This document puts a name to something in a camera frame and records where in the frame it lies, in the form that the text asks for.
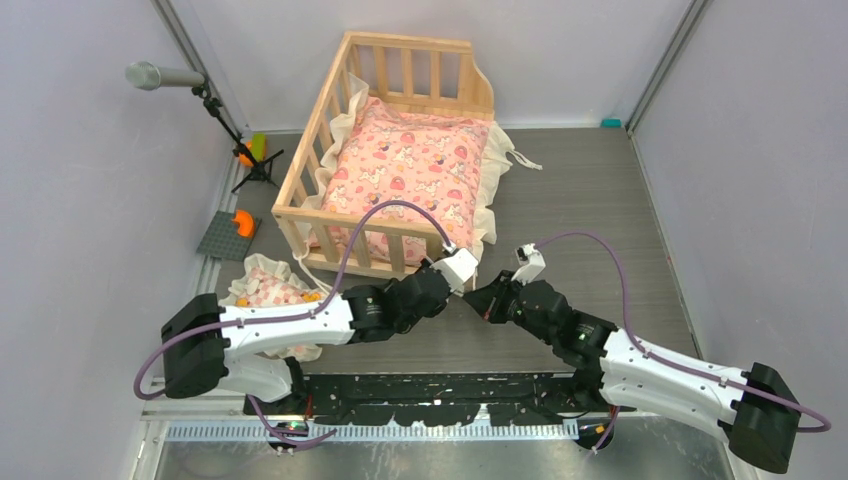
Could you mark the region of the pink printed cushion with ties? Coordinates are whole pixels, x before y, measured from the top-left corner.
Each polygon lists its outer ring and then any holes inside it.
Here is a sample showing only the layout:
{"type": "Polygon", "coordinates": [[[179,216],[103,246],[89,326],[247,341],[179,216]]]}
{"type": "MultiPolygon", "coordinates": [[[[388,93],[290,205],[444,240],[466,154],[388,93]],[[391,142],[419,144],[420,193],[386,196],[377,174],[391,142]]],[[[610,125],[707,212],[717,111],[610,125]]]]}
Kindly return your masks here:
{"type": "Polygon", "coordinates": [[[376,218],[405,224],[427,221],[426,210],[460,248],[476,258],[497,240],[490,206],[512,164],[539,164],[516,150],[492,120],[401,112],[373,96],[360,78],[347,78],[347,109],[330,121],[332,144],[316,171],[317,192],[306,213],[354,219],[384,203],[376,218]]]}

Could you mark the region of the wooden slatted pet bed frame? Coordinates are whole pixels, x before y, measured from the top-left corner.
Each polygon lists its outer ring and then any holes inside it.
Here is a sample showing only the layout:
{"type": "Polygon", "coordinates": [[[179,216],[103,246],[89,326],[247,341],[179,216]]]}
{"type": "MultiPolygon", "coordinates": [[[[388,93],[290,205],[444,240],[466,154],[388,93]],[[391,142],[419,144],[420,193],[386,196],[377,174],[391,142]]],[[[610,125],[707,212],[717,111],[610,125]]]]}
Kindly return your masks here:
{"type": "Polygon", "coordinates": [[[370,94],[400,112],[491,120],[494,93],[467,40],[358,31],[344,34],[271,212],[293,254],[307,267],[401,278],[413,270],[405,262],[405,239],[420,238],[427,253],[440,252],[441,236],[431,224],[371,218],[349,242],[354,259],[344,260],[332,234],[352,232],[361,216],[304,207],[307,191],[302,174],[309,173],[312,184],[319,184],[319,160],[333,143],[330,121],[347,109],[351,75],[370,78],[370,94]]]}

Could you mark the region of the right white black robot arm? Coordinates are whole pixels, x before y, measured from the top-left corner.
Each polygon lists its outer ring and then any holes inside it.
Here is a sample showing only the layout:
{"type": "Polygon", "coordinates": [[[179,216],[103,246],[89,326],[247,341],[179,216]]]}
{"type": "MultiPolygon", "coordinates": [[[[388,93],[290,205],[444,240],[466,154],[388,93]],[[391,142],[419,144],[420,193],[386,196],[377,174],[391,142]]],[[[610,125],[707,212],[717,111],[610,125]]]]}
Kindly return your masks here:
{"type": "Polygon", "coordinates": [[[490,324],[513,323],[574,367],[571,397],[584,410],[603,403],[662,415],[728,444],[748,464],[787,472],[800,422],[796,398],[774,368],[709,364],[572,308],[544,280],[526,285],[509,271],[464,300],[490,324]]]}

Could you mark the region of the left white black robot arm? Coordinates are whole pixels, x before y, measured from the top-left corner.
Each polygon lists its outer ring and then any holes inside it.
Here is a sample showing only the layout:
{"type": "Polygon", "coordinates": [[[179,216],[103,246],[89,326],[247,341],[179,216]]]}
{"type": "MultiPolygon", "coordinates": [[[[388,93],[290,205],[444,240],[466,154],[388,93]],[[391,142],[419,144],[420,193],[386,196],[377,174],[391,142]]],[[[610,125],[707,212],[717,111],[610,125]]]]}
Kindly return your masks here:
{"type": "Polygon", "coordinates": [[[322,302],[282,307],[220,306],[212,294],[192,299],[161,329],[165,386],[171,399],[216,388],[251,395],[284,414],[307,398],[293,365],[276,350],[306,344],[382,342],[437,316],[475,269],[444,258],[402,280],[359,285],[322,302]]]}

